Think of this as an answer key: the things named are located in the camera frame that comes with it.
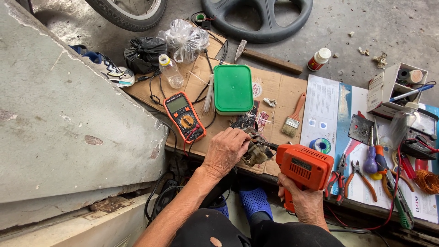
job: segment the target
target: pen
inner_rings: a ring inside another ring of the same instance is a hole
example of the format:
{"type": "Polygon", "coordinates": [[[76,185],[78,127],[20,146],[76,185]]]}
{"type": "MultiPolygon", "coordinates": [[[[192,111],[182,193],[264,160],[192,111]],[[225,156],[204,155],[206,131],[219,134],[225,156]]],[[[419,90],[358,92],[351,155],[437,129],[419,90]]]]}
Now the pen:
{"type": "Polygon", "coordinates": [[[401,95],[396,96],[396,97],[394,97],[394,98],[390,98],[389,102],[393,102],[393,101],[395,101],[395,100],[398,100],[398,99],[400,99],[400,98],[404,98],[404,97],[410,96],[410,95],[412,95],[412,94],[417,94],[417,93],[420,92],[420,91],[424,91],[424,90],[430,89],[430,88],[432,88],[432,87],[433,87],[433,85],[425,85],[425,86],[422,86],[422,87],[420,87],[420,88],[418,88],[418,89],[416,89],[416,90],[414,90],[414,91],[411,91],[411,92],[408,92],[408,93],[405,93],[405,94],[401,94],[401,95]]]}

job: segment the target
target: paintbrush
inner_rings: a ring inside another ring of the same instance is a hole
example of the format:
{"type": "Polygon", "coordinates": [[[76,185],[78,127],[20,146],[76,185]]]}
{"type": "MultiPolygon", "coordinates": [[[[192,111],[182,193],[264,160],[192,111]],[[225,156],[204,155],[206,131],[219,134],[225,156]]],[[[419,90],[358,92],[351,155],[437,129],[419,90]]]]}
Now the paintbrush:
{"type": "Polygon", "coordinates": [[[305,103],[306,93],[303,93],[296,104],[294,113],[287,117],[284,126],[282,127],[282,133],[289,135],[290,137],[296,136],[296,131],[300,125],[299,112],[302,109],[303,103],[305,103]]]}

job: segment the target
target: plastic bag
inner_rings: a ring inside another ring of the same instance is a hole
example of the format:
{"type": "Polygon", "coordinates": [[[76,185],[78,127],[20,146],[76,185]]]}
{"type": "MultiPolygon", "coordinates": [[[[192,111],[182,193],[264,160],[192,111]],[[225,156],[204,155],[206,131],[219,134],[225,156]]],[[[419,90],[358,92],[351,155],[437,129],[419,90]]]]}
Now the plastic bag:
{"type": "Polygon", "coordinates": [[[182,19],[173,20],[171,29],[159,31],[157,37],[166,42],[174,61],[187,64],[195,61],[209,46],[207,31],[182,19]]]}
{"type": "Polygon", "coordinates": [[[130,40],[131,48],[123,52],[126,65],[134,74],[148,74],[158,70],[158,56],[168,54],[166,43],[153,37],[137,37],[130,40]]]}

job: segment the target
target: green plastic container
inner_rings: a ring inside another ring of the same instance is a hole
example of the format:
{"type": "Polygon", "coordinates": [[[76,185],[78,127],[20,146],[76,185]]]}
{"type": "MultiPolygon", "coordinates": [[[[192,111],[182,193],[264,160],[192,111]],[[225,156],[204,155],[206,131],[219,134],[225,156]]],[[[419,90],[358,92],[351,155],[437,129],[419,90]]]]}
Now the green plastic container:
{"type": "Polygon", "coordinates": [[[218,65],[213,69],[216,112],[242,115],[253,108],[252,72],[246,65],[218,65]]]}

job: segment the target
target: brush handle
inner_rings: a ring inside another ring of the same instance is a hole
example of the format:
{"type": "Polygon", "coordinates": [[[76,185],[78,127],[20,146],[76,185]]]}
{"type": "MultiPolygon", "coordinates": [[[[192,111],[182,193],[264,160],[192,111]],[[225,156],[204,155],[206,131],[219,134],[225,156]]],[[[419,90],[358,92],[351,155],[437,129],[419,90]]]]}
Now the brush handle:
{"type": "Polygon", "coordinates": [[[292,119],[299,119],[299,112],[300,109],[302,109],[303,103],[305,103],[305,99],[306,99],[306,93],[303,93],[299,100],[297,101],[296,104],[296,110],[294,111],[293,114],[289,115],[288,117],[292,118],[292,119]]]}

